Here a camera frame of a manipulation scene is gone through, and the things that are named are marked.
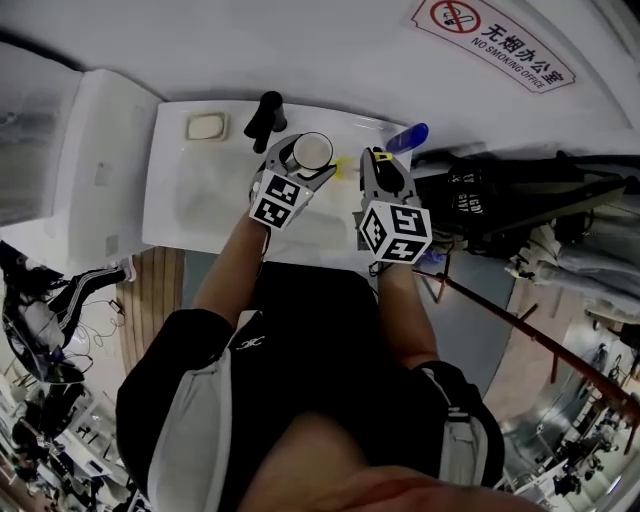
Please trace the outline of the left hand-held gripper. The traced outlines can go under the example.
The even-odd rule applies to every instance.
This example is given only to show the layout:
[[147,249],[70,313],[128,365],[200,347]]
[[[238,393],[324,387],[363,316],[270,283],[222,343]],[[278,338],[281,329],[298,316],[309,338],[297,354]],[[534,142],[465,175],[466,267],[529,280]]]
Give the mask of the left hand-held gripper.
[[301,168],[297,171],[298,183],[280,175],[293,171],[288,161],[300,137],[289,135],[271,146],[264,160],[265,170],[252,184],[249,217],[276,231],[284,230],[337,171],[336,164],[316,170]]

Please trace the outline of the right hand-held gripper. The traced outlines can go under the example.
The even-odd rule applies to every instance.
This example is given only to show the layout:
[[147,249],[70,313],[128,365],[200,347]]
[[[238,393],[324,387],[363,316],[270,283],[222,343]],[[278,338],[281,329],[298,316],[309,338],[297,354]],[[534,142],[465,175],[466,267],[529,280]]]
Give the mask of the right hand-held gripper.
[[[379,196],[376,154],[366,147],[359,163],[362,201]],[[387,177],[394,202],[372,200],[364,212],[354,214],[358,248],[368,250],[375,262],[415,263],[432,243],[429,211],[420,206],[411,173],[393,156]]]

